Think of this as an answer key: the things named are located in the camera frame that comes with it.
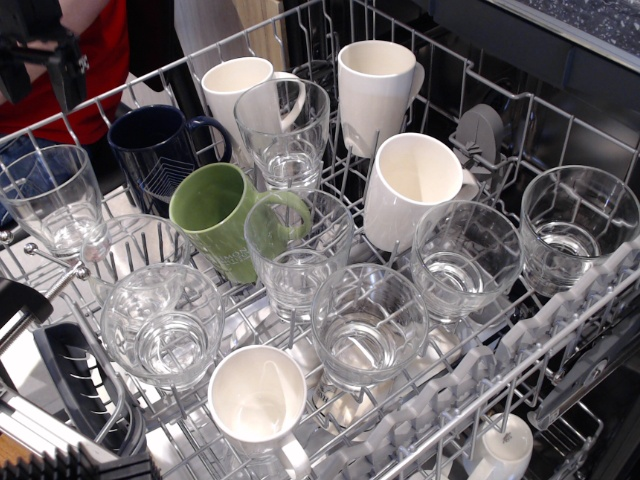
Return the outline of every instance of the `granite countertop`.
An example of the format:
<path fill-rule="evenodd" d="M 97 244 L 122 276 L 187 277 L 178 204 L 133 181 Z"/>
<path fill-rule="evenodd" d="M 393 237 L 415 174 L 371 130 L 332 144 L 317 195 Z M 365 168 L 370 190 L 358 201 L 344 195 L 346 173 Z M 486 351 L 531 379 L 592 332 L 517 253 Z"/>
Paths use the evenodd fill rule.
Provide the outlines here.
<path fill-rule="evenodd" d="M 640 56 L 640 0 L 517 0 Z"/>

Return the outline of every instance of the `countertop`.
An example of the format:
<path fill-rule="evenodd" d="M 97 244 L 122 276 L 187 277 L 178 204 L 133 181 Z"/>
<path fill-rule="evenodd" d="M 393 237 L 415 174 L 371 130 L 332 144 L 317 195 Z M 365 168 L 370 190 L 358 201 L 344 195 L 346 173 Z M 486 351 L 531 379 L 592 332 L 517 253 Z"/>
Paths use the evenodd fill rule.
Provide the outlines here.
<path fill-rule="evenodd" d="M 486 0 L 640 72 L 640 0 Z"/>

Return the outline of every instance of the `dishwasher rack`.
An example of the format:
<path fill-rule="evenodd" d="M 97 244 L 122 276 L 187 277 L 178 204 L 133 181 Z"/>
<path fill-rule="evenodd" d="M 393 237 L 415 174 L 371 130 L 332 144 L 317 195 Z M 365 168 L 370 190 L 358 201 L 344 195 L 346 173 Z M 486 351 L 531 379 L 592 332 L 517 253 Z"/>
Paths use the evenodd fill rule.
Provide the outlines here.
<path fill-rule="evenodd" d="M 280 45 L 283 64 L 290 66 L 288 70 L 320 83 L 332 97 L 332 130 L 322 188 L 342 199 L 359 227 L 351 251 L 352 263 L 385 264 L 410 276 L 407 252 L 382 253 L 362 231 L 363 198 L 371 160 L 355 157 L 344 147 L 336 108 L 337 53 L 341 46 L 355 40 L 381 38 L 402 42 L 416 53 L 427 74 L 406 116 L 404 130 L 448 140 L 464 166 L 481 181 L 479 201 L 500 209 L 516 224 L 518 198 L 513 192 L 547 168 L 576 163 L 576 158 L 584 154 L 577 145 L 585 136 L 627 158 L 626 169 L 616 173 L 626 182 L 631 177 L 638 157 L 637 146 L 625 144 L 541 96 L 529 91 L 510 91 L 500 79 L 483 70 L 488 58 L 482 56 L 480 62 L 471 60 L 445 45 L 440 29 L 418 31 L 368 0 L 345 2 L 345 11 L 338 14 L 330 9 L 329 2 L 312 0 L 88 100 L 78 108 L 97 106 L 109 125 L 101 102 L 124 92 L 130 95 L 134 108 L 139 107 L 144 81 L 152 78 L 159 78 L 164 86 L 163 101 L 176 105 L 166 72 L 183 64 L 189 67 L 205 106 L 196 62 L 212 53 L 221 61 L 228 60 L 223 53 L 225 47 L 237 42 L 254 55 L 255 34 L 272 35 Z M 299 42 L 304 52 L 304 58 L 293 65 L 286 48 L 287 42 L 292 41 Z M 478 103 L 491 104 L 499 111 L 504 131 L 483 138 L 470 138 L 464 133 L 461 128 L 464 114 Z M 60 114 L 4 137 L 0 145 L 20 135 L 33 139 L 39 127 L 61 118 L 65 120 Z M 548 140 L 539 129 L 544 120 L 557 127 L 554 143 L 548 148 L 542 148 Z M 211 151 L 217 154 L 217 148 L 214 138 L 199 154 Z M 121 214 L 123 208 L 133 208 L 126 194 L 125 186 L 105 196 L 107 217 Z M 65 270 L 65 265 L 32 243 L 26 247 L 24 241 L 12 244 L 11 235 L 6 232 L 0 235 L 0 242 L 4 244 L 0 273 L 5 277 L 46 290 Z M 309 325 L 284 324 L 275 318 L 259 282 L 233 286 L 198 254 L 192 264 L 214 280 L 226 302 L 225 337 L 216 363 L 234 348 L 264 343 L 289 351 L 303 364 L 308 382 L 317 381 L 321 366 L 310 354 L 313 347 Z M 451 479 L 465 478 L 464 474 L 459 476 L 459 463 L 471 455 L 475 448 L 473 439 L 481 433 L 488 415 L 514 411 L 536 424 L 539 420 L 536 412 L 563 375 L 586 349 L 621 323 L 638 294 L 639 264 L 640 239 L 623 245 L 603 266 L 587 272 L 569 292 L 549 300 L 538 297 L 519 280 L 507 295 L 461 320 L 454 328 L 432 324 L 428 355 L 421 364 L 403 371 L 391 394 L 381 396 L 375 388 L 363 388 L 358 395 L 338 393 L 324 405 L 315 405 L 310 398 L 295 433 L 311 459 L 312 478 L 429 479 L 440 478 L 442 472 L 449 472 Z M 92 332 L 99 335 L 100 306 L 80 280 L 74 280 L 55 299 L 54 315 L 49 320 L 52 325 L 77 322 L 87 336 Z M 144 412 L 147 434 L 141 441 L 146 442 L 163 478 L 277 477 L 277 465 L 250 466 L 212 423 L 206 406 L 209 375 L 188 391 L 165 392 L 129 377 L 117 366 L 104 370 L 110 380 L 130 392 L 127 401 L 134 398 Z M 107 430 L 122 420 L 118 407 L 122 400 L 105 400 L 111 414 Z M 362 407 L 350 425 L 333 410 L 345 404 L 356 409 Z M 534 430 L 537 443 L 549 446 L 554 462 L 540 467 L 541 471 L 547 469 L 545 473 L 539 473 L 532 465 L 527 478 L 560 479 L 575 473 L 602 430 L 602 422 L 579 398 L 552 412 L 544 428 L 538 426 L 541 429 Z M 105 435 L 105 431 L 100 432 L 95 441 L 102 442 Z"/>

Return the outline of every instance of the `green mug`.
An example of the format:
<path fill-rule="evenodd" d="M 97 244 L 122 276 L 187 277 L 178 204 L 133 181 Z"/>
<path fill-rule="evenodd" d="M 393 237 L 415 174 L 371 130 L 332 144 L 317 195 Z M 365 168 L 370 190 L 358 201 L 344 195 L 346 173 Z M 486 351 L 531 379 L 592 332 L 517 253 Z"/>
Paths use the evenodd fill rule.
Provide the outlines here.
<path fill-rule="evenodd" d="M 244 221 L 251 207 L 269 193 L 259 193 L 236 165 L 213 163 L 195 170 L 178 185 L 169 203 L 169 218 L 228 280 L 252 283 L 257 275 L 244 239 Z M 293 208 L 303 219 L 300 226 L 281 228 L 289 229 L 293 238 L 306 235 L 311 228 L 307 205 L 292 192 L 280 192 L 276 201 Z M 265 236 L 272 221 L 265 218 Z"/>

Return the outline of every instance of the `mug handle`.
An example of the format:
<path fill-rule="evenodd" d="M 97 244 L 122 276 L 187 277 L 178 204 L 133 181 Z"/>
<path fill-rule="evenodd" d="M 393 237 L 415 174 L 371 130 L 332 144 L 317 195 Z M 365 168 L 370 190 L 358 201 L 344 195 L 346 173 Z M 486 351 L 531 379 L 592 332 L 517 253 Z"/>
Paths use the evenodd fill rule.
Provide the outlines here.
<path fill-rule="evenodd" d="M 300 214 L 302 218 L 302 225 L 299 227 L 287 227 L 278 223 L 278 230 L 281 236 L 293 240 L 298 240 L 304 237 L 311 230 L 311 212 L 300 197 L 293 192 L 283 192 L 270 190 L 267 192 L 258 193 L 258 198 L 266 197 L 265 203 L 271 205 L 284 205 L 285 207 L 293 208 Z"/>
<path fill-rule="evenodd" d="M 480 193 L 480 186 L 476 177 L 466 168 L 462 169 L 462 187 L 456 195 L 456 200 L 473 200 Z"/>
<path fill-rule="evenodd" d="M 469 475 L 468 480 L 489 480 L 493 473 L 495 467 L 491 465 L 487 459 L 483 458 L 480 460 L 480 463 L 473 469 L 471 475 Z"/>
<path fill-rule="evenodd" d="M 420 89 L 422 88 L 422 84 L 424 83 L 424 67 L 418 61 L 416 61 L 416 68 L 413 69 L 413 80 L 411 81 L 411 91 L 409 92 L 409 103 L 407 103 L 407 108 L 411 106 L 413 101 L 420 93 Z"/>
<path fill-rule="evenodd" d="M 289 477 L 297 480 L 311 473 L 309 457 L 293 433 L 288 433 L 277 451 L 278 458 Z"/>
<path fill-rule="evenodd" d="M 294 75 L 293 73 L 289 73 L 289 72 L 274 72 L 273 78 L 293 78 L 296 80 L 300 80 L 300 78 L 297 75 Z M 298 118 L 298 115 L 300 115 L 300 112 L 302 111 L 302 107 L 304 106 L 304 102 L 307 97 L 306 87 L 304 86 L 304 83 L 301 83 L 300 85 L 302 85 L 302 88 L 300 89 L 300 93 L 298 94 L 298 99 L 296 100 L 296 103 L 293 109 L 291 109 L 291 111 L 287 113 L 287 115 L 283 119 L 280 120 L 280 125 L 283 132 L 285 130 L 288 130 L 289 127 L 293 125 L 293 122 L 296 121 L 296 118 Z"/>
<path fill-rule="evenodd" d="M 220 161 L 228 163 L 229 160 L 231 160 L 231 154 L 233 153 L 233 148 L 231 146 L 231 136 L 229 135 L 229 132 L 227 132 L 227 129 L 224 128 L 222 124 L 215 118 L 207 117 L 204 115 L 193 117 L 187 122 L 187 129 L 189 130 L 189 133 L 193 133 L 196 128 L 204 126 L 213 127 L 222 135 L 222 139 L 224 140 L 224 152 L 222 154 L 222 157 L 220 158 Z"/>

